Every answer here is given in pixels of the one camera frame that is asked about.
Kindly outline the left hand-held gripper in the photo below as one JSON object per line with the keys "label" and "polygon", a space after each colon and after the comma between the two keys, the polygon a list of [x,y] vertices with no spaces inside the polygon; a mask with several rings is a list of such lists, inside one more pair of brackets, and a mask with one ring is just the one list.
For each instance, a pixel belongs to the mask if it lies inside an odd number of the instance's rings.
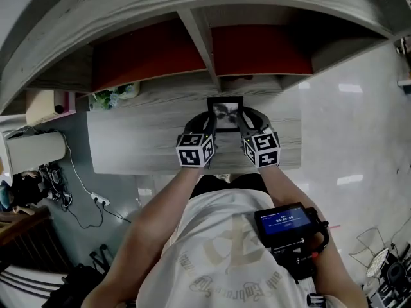
{"label": "left hand-held gripper", "polygon": [[216,153],[215,137],[214,112],[202,112],[188,121],[184,132],[177,138],[175,148],[180,166],[209,167]]}

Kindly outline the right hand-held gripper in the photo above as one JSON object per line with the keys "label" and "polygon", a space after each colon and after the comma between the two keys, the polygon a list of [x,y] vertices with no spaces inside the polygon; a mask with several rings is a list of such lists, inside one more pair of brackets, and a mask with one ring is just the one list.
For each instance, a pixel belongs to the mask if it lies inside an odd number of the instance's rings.
{"label": "right hand-held gripper", "polygon": [[[251,127],[243,114],[250,119]],[[271,127],[268,117],[256,109],[243,107],[238,110],[237,124],[243,152],[252,164],[256,168],[278,166],[281,147],[277,132]]]}

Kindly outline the black framed picture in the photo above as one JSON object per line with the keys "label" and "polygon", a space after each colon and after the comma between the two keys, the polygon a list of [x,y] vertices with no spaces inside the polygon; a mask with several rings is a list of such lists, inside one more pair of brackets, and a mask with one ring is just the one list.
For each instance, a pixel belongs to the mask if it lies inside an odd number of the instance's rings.
{"label": "black framed picture", "polygon": [[243,110],[242,96],[208,97],[207,107],[216,117],[216,132],[239,132],[237,117]]}

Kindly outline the person's right forearm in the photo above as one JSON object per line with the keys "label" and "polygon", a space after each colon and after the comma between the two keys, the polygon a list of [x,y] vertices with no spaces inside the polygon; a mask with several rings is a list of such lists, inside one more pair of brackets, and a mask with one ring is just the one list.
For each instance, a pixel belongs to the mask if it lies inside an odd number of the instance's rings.
{"label": "person's right forearm", "polygon": [[[326,220],[317,205],[277,166],[261,168],[259,173],[275,207],[301,203],[306,208],[315,208],[320,220]],[[332,238],[314,264],[317,273],[313,281],[317,293],[332,296],[347,308],[368,308],[364,292],[347,272]]]}

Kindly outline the person's left forearm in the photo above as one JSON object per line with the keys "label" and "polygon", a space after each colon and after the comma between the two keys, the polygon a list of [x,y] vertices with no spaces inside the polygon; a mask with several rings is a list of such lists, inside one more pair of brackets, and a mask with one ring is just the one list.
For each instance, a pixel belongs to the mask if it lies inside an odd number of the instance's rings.
{"label": "person's left forearm", "polygon": [[116,308],[137,298],[141,284],[178,226],[202,171],[199,167],[183,167],[141,209],[131,222],[109,272],[87,295],[81,308]]}

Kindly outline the light wood-grain table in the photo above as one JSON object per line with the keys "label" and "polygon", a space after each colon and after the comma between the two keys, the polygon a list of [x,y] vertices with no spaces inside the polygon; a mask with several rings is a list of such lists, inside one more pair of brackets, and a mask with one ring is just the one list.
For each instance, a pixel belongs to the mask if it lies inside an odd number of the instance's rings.
{"label": "light wood-grain table", "polygon": [[272,76],[230,83],[218,92],[207,73],[148,80],[140,93],[112,110],[87,113],[95,172],[120,175],[173,175],[175,149],[186,123],[207,109],[209,96],[241,96],[264,113],[279,136],[282,169],[301,166],[301,104],[297,87],[282,89]]}

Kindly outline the person's black shorts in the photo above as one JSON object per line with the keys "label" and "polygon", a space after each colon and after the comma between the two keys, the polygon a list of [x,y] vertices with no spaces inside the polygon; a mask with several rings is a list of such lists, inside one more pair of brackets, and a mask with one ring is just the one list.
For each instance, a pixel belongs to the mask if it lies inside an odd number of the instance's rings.
{"label": "person's black shorts", "polygon": [[226,189],[247,189],[268,194],[263,178],[258,173],[243,174],[230,182],[219,179],[215,175],[204,175],[195,185],[190,198]]}

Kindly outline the white pot of artificial flowers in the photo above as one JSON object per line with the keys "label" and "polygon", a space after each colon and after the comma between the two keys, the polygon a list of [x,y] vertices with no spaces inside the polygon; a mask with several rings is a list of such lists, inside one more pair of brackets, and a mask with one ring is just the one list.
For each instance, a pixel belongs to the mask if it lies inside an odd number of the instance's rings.
{"label": "white pot of artificial flowers", "polygon": [[110,110],[139,95],[140,83],[128,83],[102,90],[89,96],[90,110]]}

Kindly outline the white power strip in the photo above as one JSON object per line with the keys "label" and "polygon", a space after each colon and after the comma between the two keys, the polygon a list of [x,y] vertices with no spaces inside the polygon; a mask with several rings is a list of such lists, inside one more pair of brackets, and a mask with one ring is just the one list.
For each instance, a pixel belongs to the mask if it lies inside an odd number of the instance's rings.
{"label": "white power strip", "polygon": [[104,206],[110,205],[110,201],[99,194],[96,194],[94,192],[90,193],[91,198],[96,202]]}

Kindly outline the person's white printed t-shirt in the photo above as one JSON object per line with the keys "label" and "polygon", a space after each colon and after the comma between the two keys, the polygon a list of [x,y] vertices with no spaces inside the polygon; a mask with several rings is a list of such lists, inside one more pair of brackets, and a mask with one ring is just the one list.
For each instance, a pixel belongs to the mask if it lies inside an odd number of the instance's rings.
{"label": "person's white printed t-shirt", "polygon": [[137,308],[305,308],[297,284],[262,245],[254,213],[273,206],[261,191],[229,189],[189,200]]}

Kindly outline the black tripod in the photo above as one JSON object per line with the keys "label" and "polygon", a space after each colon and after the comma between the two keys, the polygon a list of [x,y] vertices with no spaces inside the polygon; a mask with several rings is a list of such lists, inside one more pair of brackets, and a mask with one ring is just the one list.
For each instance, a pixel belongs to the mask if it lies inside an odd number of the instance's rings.
{"label": "black tripod", "polygon": [[92,259],[95,267],[99,266],[104,272],[110,269],[111,262],[114,259],[113,254],[106,244],[102,244],[97,251],[92,251],[89,257]]}

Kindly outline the white rounded cabinet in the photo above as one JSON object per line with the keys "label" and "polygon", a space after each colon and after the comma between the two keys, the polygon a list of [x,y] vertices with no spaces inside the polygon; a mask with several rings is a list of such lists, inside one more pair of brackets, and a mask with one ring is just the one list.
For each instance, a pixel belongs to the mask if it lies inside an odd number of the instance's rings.
{"label": "white rounded cabinet", "polygon": [[0,134],[0,159],[4,172],[12,176],[66,155],[66,143],[60,132],[23,135],[5,139]]}

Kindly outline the white patterned cushion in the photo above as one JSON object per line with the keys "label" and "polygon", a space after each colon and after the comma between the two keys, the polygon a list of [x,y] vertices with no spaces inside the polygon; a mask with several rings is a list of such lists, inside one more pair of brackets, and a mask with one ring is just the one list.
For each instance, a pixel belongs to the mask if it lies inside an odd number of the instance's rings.
{"label": "white patterned cushion", "polygon": [[373,257],[372,261],[367,267],[367,271],[366,271],[367,277],[369,278],[375,277],[376,275],[380,273],[383,265],[386,263],[388,253],[389,253],[389,249],[384,248],[382,251],[380,251]]}

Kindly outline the black backpack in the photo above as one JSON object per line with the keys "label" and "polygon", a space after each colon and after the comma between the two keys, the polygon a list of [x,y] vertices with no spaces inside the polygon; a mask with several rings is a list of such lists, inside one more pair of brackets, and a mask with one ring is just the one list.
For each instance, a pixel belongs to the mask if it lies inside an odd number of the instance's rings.
{"label": "black backpack", "polygon": [[81,308],[86,296],[101,283],[110,265],[106,264],[100,268],[103,272],[95,266],[77,265],[62,278],[63,284],[50,293],[42,308]]}

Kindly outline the dark wooden cabinet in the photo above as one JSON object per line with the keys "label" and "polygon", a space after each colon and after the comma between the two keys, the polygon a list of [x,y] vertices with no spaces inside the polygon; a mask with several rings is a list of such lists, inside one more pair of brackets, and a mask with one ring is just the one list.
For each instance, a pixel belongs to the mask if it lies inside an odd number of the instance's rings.
{"label": "dark wooden cabinet", "polygon": [[64,250],[46,206],[25,212],[0,212],[0,266],[68,273],[73,263]]}

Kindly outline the black screen recorder device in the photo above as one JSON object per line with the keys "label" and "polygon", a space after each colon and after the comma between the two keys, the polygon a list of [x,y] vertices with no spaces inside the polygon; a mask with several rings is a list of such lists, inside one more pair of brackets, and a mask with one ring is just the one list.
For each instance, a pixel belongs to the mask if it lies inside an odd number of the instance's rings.
{"label": "black screen recorder device", "polygon": [[327,221],[314,207],[293,203],[254,213],[258,238],[295,281],[316,274],[315,259],[329,243]]}

